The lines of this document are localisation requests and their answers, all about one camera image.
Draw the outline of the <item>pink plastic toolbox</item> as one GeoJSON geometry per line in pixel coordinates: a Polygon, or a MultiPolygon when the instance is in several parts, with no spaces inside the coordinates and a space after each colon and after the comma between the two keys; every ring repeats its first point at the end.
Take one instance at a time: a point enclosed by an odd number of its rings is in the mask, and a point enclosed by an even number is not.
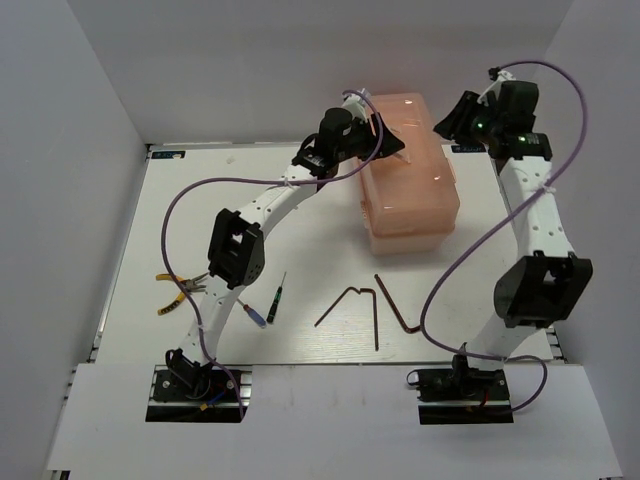
{"type": "Polygon", "coordinates": [[[372,103],[389,129],[384,138],[404,148],[358,173],[371,251],[435,250],[455,229],[460,199],[433,119],[418,93],[377,95],[372,103]]]}

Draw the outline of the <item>long brown hex key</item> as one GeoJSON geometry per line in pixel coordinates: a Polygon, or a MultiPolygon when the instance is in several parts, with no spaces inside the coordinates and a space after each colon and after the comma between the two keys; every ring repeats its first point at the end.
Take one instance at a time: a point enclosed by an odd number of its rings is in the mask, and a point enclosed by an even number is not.
{"type": "Polygon", "coordinates": [[[373,315],[373,335],[374,335],[374,351],[379,351],[379,322],[378,322],[378,305],[377,294],[374,289],[368,289],[372,299],[372,315],[373,315]]]}

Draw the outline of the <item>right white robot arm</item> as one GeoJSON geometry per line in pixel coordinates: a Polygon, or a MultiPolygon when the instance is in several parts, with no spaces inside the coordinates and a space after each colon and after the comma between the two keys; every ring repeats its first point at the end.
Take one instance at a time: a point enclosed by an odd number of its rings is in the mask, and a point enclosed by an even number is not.
{"type": "Polygon", "coordinates": [[[457,355],[464,363],[451,374],[453,390],[472,399],[487,375],[530,336],[569,317],[593,275],[590,260],[568,240],[549,185],[552,151],[546,135],[533,130],[536,84],[498,79],[483,93],[463,93],[434,131],[459,146],[484,146],[493,160],[517,259],[497,281],[494,312],[457,355]]]}

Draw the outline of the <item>blue table label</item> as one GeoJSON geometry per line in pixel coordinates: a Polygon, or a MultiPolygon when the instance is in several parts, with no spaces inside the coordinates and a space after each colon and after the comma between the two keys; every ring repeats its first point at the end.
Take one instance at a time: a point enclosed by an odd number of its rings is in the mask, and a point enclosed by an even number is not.
{"type": "Polygon", "coordinates": [[[154,151],[151,153],[152,159],[182,159],[186,155],[184,150],[154,151]]]}
{"type": "Polygon", "coordinates": [[[452,153],[485,153],[484,146],[451,145],[452,153]]]}

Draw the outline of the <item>blue handled screwdriver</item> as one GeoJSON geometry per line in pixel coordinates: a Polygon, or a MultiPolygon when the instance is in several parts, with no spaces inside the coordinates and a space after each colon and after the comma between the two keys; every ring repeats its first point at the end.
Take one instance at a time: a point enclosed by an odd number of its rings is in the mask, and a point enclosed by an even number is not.
{"type": "Polygon", "coordinates": [[[250,305],[244,303],[240,299],[237,299],[236,302],[240,305],[245,314],[260,328],[265,328],[267,325],[266,320],[250,305]]]}

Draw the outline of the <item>right blue table label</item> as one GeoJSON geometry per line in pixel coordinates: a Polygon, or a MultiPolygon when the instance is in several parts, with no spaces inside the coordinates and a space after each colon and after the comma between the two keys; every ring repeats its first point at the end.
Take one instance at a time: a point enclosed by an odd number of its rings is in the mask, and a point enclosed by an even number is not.
{"type": "Polygon", "coordinates": [[[485,153],[484,146],[451,145],[452,153],[485,153]]]}

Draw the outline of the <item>black green screwdriver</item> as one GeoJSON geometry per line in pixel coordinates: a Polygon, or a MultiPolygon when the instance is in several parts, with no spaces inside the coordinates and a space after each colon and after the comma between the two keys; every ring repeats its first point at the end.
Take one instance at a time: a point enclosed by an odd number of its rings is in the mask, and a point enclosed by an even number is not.
{"type": "Polygon", "coordinates": [[[283,289],[284,289],[284,283],[285,283],[285,279],[286,279],[286,275],[287,272],[284,272],[282,280],[280,282],[280,285],[278,286],[274,298],[272,300],[271,306],[269,308],[268,314],[267,314],[267,318],[266,318],[266,322],[268,324],[272,324],[275,320],[276,314],[277,314],[277,310],[279,307],[279,303],[281,301],[281,297],[282,297],[282,293],[283,293],[283,289]]]}

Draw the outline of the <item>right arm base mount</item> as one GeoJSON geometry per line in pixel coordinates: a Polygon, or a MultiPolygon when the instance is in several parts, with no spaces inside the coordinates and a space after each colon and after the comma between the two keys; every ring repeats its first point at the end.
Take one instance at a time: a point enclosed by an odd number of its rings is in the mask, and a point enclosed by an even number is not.
{"type": "Polygon", "coordinates": [[[406,382],[417,392],[419,423],[423,426],[514,422],[503,370],[463,378],[452,367],[414,369],[407,374],[406,382]]]}

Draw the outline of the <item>yellow side cutter pliers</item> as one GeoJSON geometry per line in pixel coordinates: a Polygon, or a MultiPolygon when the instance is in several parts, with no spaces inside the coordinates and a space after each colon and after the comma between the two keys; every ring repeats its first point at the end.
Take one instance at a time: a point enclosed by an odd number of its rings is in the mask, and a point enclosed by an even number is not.
{"type": "Polygon", "coordinates": [[[208,276],[207,273],[203,273],[191,278],[183,278],[183,277],[177,276],[177,280],[179,281],[183,289],[179,289],[178,295],[174,298],[172,302],[168,303],[162,308],[159,308],[157,310],[157,315],[164,316],[174,311],[186,300],[187,293],[193,294],[193,293],[203,292],[206,289],[205,281],[207,276],[208,276]]]}

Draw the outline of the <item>short-leg brown hex key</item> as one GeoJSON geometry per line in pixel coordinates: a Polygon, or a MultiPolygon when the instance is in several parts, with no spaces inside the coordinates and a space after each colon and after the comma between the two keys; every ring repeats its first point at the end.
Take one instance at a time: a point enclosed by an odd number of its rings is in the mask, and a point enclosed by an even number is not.
{"type": "Polygon", "coordinates": [[[379,274],[375,274],[373,276],[376,284],[378,285],[379,289],[381,290],[387,304],[389,305],[389,308],[391,309],[394,317],[396,318],[399,326],[401,327],[401,329],[409,335],[412,334],[416,334],[420,331],[420,326],[409,326],[404,317],[402,316],[396,302],[394,301],[394,299],[391,296],[391,293],[389,292],[387,286],[385,285],[384,281],[382,280],[382,278],[380,277],[379,274]]]}

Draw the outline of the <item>left blue table label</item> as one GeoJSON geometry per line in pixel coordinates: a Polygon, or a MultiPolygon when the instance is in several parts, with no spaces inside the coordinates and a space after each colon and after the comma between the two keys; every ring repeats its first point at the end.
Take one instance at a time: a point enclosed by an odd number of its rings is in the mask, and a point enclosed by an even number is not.
{"type": "Polygon", "coordinates": [[[184,150],[154,151],[151,153],[152,159],[182,159],[186,155],[184,150]]]}

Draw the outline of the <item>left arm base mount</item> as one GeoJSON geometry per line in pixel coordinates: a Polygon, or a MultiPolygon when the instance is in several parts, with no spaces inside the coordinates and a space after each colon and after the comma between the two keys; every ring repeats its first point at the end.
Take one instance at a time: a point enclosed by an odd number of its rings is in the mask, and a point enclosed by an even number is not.
{"type": "Polygon", "coordinates": [[[146,407],[147,423],[238,424],[240,408],[249,408],[252,392],[252,371],[231,369],[239,388],[237,397],[230,377],[214,369],[194,391],[167,368],[157,367],[146,407]]]}

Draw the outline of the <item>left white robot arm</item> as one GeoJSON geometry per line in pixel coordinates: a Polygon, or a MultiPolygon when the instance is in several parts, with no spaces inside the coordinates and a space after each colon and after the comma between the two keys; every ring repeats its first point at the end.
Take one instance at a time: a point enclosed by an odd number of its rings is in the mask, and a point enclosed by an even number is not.
{"type": "Polygon", "coordinates": [[[276,225],[324,185],[337,181],[341,162],[358,158],[365,167],[403,148],[376,109],[366,115],[359,104],[330,108],[280,179],[251,180],[267,189],[246,206],[216,215],[207,252],[205,296],[180,346],[166,353],[166,365],[177,376],[180,391],[191,399],[209,392],[212,377],[206,369],[215,364],[236,300],[264,270],[265,241],[276,225]]]}

